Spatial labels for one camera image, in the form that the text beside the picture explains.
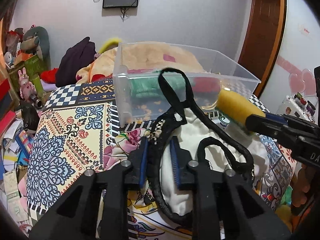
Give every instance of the pink heart decal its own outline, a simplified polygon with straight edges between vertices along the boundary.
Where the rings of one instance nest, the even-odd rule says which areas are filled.
[[[305,83],[301,75],[291,73],[289,75],[289,85],[292,94],[303,93],[306,89]]]
[[[307,96],[315,96],[316,95],[316,80],[309,69],[304,69],[302,71],[302,79],[306,85],[306,90],[304,91],[304,95]]]

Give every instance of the door frame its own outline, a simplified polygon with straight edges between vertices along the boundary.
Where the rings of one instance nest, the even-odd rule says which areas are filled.
[[[246,48],[246,45],[248,42],[248,38],[250,35],[251,26],[252,26],[254,6],[255,6],[255,0],[252,0],[250,19],[249,19],[249,24],[248,24],[248,28],[247,28],[247,33],[246,33],[246,36],[244,39],[244,44],[242,46],[242,51],[241,51],[238,62],[241,62],[241,60],[245,54],[245,48]],[[261,96],[265,86],[267,85],[268,79],[269,79],[271,72],[273,70],[273,67],[276,63],[276,60],[277,60],[277,57],[279,54],[279,50],[281,47],[281,43],[282,43],[283,34],[284,34],[286,15],[287,15],[287,0],[280,0],[280,14],[279,14],[278,28],[277,28],[277,32],[276,32],[276,39],[273,44],[273,48],[272,48],[270,58],[269,58],[267,66],[266,66],[265,72],[263,73],[263,76],[261,78],[261,83],[258,84],[257,88],[255,89],[255,91],[253,93],[258,98]]]

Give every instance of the white wall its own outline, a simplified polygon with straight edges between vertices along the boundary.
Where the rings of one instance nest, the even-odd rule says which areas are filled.
[[[309,35],[301,28],[306,28],[310,32]],[[315,67],[320,66],[320,26],[304,0],[288,0],[287,19],[279,56],[298,69],[309,69],[312,73]],[[275,113],[286,95],[291,95],[289,73],[276,64],[260,101]],[[317,98],[314,96],[306,99],[314,104],[317,103]]]
[[[249,20],[248,2],[251,5],[251,0],[140,0],[122,22],[120,10],[103,10],[102,0],[18,0],[11,28],[29,29],[33,24],[46,28],[51,68],[58,67],[66,50],[86,36],[97,49],[118,36],[126,42],[164,41],[216,49],[236,58],[244,22]]]

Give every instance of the stuffed toy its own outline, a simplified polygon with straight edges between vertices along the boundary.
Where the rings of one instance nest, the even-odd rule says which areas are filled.
[[[23,40],[20,49],[27,53],[36,52],[41,60],[49,56],[49,35],[45,28],[40,26],[31,28],[23,35]]]
[[[19,85],[20,85],[20,96],[22,99],[30,102],[30,95],[36,94],[36,89],[34,85],[29,81],[29,77],[26,73],[26,68],[18,70],[19,75]]]

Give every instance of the pink bunny figurine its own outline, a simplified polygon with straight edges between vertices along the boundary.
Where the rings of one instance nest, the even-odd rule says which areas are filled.
[[[32,94],[36,94],[36,89],[34,85],[29,81],[29,77],[26,73],[26,68],[18,71],[19,75],[19,85],[20,85],[20,96],[22,99],[30,102],[29,97]]]

